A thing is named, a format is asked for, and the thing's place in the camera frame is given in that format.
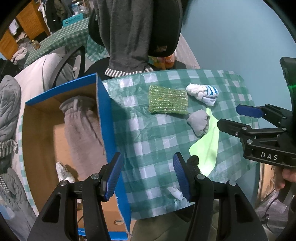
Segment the person's right hand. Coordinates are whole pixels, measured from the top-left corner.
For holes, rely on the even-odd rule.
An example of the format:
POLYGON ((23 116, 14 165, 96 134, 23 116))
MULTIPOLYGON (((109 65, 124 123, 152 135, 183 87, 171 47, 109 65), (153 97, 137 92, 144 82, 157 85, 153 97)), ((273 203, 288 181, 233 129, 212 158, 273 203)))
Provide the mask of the person's right hand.
POLYGON ((276 167, 274 184, 276 191, 283 189, 288 182, 296 182, 296 170, 276 167))

